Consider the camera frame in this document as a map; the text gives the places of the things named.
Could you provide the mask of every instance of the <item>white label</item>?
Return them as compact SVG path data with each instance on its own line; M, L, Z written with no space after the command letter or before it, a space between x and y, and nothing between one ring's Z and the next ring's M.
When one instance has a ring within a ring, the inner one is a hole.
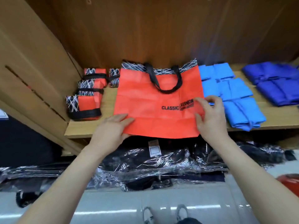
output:
M158 140L149 142L150 157L162 155Z

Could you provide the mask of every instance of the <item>shoe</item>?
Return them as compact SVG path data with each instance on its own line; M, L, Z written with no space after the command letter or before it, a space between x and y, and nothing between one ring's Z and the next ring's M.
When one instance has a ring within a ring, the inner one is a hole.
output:
M149 207L143 209L143 221L144 224L155 224L154 216Z
M188 209L185 205L180 204L176 208L176 219L179 222L185 218L188 218Z

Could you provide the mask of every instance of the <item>wooden shelf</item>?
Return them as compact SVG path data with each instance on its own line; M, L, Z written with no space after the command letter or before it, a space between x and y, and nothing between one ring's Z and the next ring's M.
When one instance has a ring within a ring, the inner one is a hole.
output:
M270 129L290 129L299 128L299 109L297 106L275 107L258 92L254 85L244 76L241 71L235 71L236 77L244 80L245 84L253 92L261 111L267 118L267 121L261 124L260 128L255 130ZM117 94L117 88L105 88L101 103L102 117L94 121L70 121L66 129L67 138L87 138L91 137L97 125L106 117L113 115L114 104ZM228 131L240 131L241 129L232 128L228 123Z

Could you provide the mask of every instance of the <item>orange tote bag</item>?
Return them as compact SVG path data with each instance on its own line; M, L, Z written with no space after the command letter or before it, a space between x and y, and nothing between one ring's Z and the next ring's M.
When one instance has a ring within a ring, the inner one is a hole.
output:
M197 61L179 68L155 69L150 64L122 63L114 114L128 113L135 121L124 133L160 138L197 137L194 102L204 97Z

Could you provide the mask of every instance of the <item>shiny floor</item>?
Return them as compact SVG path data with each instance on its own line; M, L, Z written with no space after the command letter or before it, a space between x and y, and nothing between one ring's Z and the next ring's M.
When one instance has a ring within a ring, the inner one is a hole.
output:
M268 170L274 177L299 173L299 161L287 162ZM143 223L142 209L151 207L156 224L176 223L175 211L184 204L192 218L206 223L259 223L251 207L228 174L224 183L180 184L172 188L121 192L108 189L85 191L71 221L79 223ZM18 208L15 193L0 193L0 223L15 223L26 208Z

